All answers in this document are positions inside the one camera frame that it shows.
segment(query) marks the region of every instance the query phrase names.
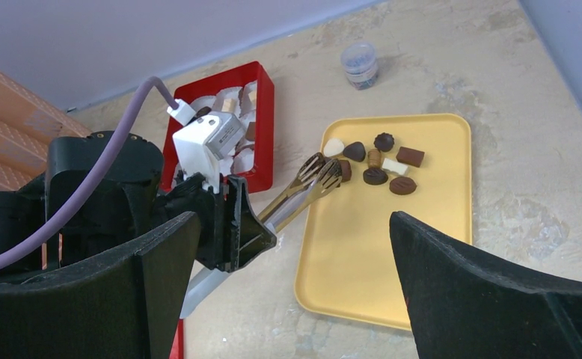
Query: milk chocolate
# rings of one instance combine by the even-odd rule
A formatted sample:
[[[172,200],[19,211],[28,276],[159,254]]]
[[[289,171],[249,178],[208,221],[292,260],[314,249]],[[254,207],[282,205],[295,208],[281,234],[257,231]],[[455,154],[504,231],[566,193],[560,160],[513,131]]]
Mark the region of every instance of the milk chocolate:
[[[364,182],[369,185],[382,185],[388,181],[388,175],[381,168],[368,168],[364,171]]]
[[[382,167],[382,153],[376,148],[368,150],[368,168]]]
[[[342,152],[344,157],[347,157],[356,162],[363,162],[366,158],[366,148],[361,142],[353,142],[352,144],[344,147]]]
[[[388,152],[394,147],[394,137],[390,133],[381,133],[375,137],[375,147],[382,152]]]
[[[410,194],[417,189],[417,183],[410,177],[397,177],[390,181],[390,191],[394,194]]]
[[[400,147],[399,152],[396,155],[396,160],[405,163],[406,165],[421,167],[421,162],[423,162],[423,157],[425,155],[426,153],[423,151]]]
[[[247,126],[247,132],[245,132],[245,140],[255,141],[256,140],[256,123],[250,122]]]
[[[236,149],[237,149],[237,151],[236,151],[237,153],[240,152],[240,151],[242,151],[242,150],[246,150],[246,149],[250,149],[252,151],[255,151],[256,150],[256,144],[246,144],[245,146],[237,147]]]
[[[342,168],[342,182],[350,181],[352,176],[352,170],[350,168],[350,162],[346,161],[345,159],[341,159],[340,167]]]

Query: table surface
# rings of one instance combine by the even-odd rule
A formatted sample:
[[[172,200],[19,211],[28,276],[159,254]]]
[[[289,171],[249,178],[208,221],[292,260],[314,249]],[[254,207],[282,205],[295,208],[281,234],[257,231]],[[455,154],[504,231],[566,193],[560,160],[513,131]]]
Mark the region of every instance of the table surface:
[[[346,82],[339,55],[362,39],[376,46],[381,74],[373,88],[358,91]],[[256,211],[318,150],[333,121],[452,112],[472,129],[474,245],[582,280],[582,115],[516,1],[389,1],[167,84],[174,90],[253,60],[276,91],[275,182],[251,196]],[[74,116],[92,129],[113,129],[130,97]],[[165,103],[152,93],[133,131],[162,147],[166,126]],[[297,304],[305,219],[300,215],[275,249],[235,273],[188,318],[188,358],[417,357],[408,332],[316,315]]]

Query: white chocolate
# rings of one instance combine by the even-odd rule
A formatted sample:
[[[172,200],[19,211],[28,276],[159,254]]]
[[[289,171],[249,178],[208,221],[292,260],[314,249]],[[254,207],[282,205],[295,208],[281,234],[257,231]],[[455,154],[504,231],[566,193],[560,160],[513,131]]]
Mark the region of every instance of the white chocolate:
[[[221,111],[223,111],[223,112],[234,112],[235,109],[236,109],[236,100],[234,100],[234,99],[225,99],[223,101],[223,107],[221,108]]]
[[[342,154],[344,151],[344,143],[339,138],[331,138],[324,145],[324,156],[333,157]]]
[[[249,95],[247,95],[247,97],[249,97],[249,99],[251,100],[251,104],[253,105],[253,107],[256,107],[257,92],[253,90],[252,92],[249,93]]]
[[[384,159],[382,163],[382,169],[387,172],[392,172],[400,176],[405,176],[408,173],[408,165],[393,161],[392,159]]]

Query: dark chocolate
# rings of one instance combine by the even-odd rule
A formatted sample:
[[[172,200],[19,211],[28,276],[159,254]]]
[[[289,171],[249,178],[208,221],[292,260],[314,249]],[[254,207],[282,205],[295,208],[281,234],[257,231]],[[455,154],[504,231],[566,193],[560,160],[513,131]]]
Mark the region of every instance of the dark chocolate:
[[[423,157],[425,155],[426,153],[423,151],[400,147],[399,152],[396,155],[396,160],[405,163],[406,165],[421,167],[421,162],[423,162]]]
[[[363,162],[366,158],[366,148],[361,142],[353,142],[344,147],[342,154],[353,161]]]
[[[417,183],[410,177],[397,177],[390,181],[390,191],[394,194],[410,194],[417,189]]]
[[[256,141],[256,123],[250,122],[245,132],[245,140]]]
[[[342,182],[350,181],[352,176],[352,169],[350,168],[350,162],[345,159],[340,159],[340,167],[342,168]]]
[[[364,171],[364,182],[369,185],[382,185],[388,181],[388,175],[381,168],[368,168]]]
[[[210,112],[212,112],[212,109],[209,106],[205,106],[205,107],[201,108],[200,110],[196,111],[196,113],[194,114],[194,117],[190,121],[188,121],[186,126],[189,125],[190,123],[196,121],[196,119],[198,119],[199,117],[203,117]]]
[[[390,133],[381,133],[375,137],[375,147],[382,152],[388,152],[394,147],[394,137]]]

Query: plastic jar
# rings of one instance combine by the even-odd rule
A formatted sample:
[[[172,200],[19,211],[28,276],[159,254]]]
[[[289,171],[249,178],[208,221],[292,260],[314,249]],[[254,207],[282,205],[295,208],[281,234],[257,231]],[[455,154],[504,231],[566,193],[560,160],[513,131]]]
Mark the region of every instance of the plastic jar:
[[[375,47],[366,41],[354,43],[342,52],[340,61],[351,85],[358,90],[372,87],[379,75]]]

